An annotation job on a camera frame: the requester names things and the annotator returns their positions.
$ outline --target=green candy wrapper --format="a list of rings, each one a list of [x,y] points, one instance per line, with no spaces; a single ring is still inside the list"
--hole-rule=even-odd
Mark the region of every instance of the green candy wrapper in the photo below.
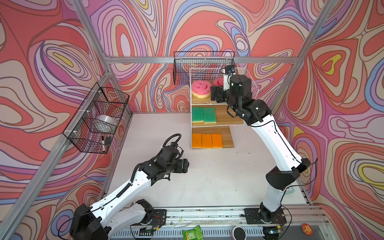
[[[184,240],[203,240],[203,233],[201,228],[197,225],[194,229],[184,231],[182,230]]]

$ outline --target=orange sponge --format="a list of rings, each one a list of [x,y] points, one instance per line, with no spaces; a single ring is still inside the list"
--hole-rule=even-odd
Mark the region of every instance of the orange sponge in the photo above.
[[[212,133],[212,148],[223,148],[223,138],[221,133]]]
[[[192,148],[201,148],[201,133],[192,133]]]
[[[201,148],[211,149],[212,148],[212,134],[201,134]]]

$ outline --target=black wire basket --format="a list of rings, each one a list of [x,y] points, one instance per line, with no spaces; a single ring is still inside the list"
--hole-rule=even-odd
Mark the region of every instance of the black wire basket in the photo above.
[[[97,86],[97,93],[79,122],[69,134],[66,134],[68,131],[63,134],[80,152],[106,154],[127,107],[129,95],[114,88]]]
[[[173,53],[173,81],[175,85],[189,84],[190,68],[223,68],[235,65],[233,50],[175,51]]]

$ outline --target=colorful patterned wall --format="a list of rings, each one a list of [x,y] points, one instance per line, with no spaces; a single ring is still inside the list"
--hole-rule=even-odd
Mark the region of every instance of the colorful patterned wall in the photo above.
[[[173,56],[235,50],[237,56],[296,56],[322,0],[86,1],[109,56]],[[248,66],[270,101],[289,65]],[[175,86],[173,64],[112,65],[132,111],[189,111],[189,86]]]
[[[383,39],[383,1],[341,0],[276,114],[340,239],[384,239]]]
[[[103,73],[69,0],[0,1],[0,221]],[[97,200],[125,123],[107,155],[67,149],[13,239],[57,239]]]

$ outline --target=pink sponge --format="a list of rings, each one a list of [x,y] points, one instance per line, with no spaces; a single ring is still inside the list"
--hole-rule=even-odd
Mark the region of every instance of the pink sponge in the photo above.
[[[224,84],[224,78],[216,78],[214,80],[214,86],[222,86]]]
[[[204,80],[196,80],[192,83],[192,94],[197,98],[207,98],[211,95],[212,84]]]

